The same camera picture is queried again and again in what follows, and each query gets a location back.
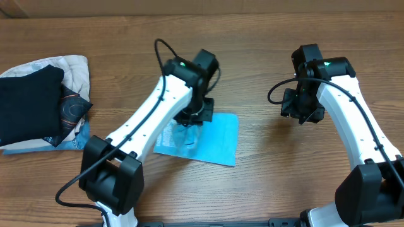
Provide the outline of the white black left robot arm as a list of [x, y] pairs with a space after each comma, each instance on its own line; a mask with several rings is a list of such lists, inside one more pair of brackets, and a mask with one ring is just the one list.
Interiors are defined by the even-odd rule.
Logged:
[[200, 126], [213, 118], [208, 84], [216, 57], [201, 50], [192, 60], [168, 60], [156, 87], [137, 111], [106, 139], [85, 144], [79, 187], [101, 213], [104, 226], [137, 226], [133, 208], [144, 189], [143, 163], [170, 121]]

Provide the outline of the light blue printed t-shirt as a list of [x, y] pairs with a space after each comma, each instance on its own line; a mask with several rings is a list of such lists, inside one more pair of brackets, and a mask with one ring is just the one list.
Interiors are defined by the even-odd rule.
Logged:
[[183, 126], [175, 120], [158, 136], [153, 152], [225, 166], [235, 166], [239, 118], [214, 113], [212, 122]]

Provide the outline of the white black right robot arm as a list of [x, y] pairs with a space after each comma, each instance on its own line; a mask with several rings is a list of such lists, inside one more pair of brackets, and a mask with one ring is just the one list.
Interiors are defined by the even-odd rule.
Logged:
[[347, 150], [350, 173], [333, 202], [304, 211], [300, 226], [366, 226], [403, 218], [403, 157], [367, 106], [345, 57], [293, 56], [296, 89], [284, 92], [281, 115], [300, 124], [329, 114]]

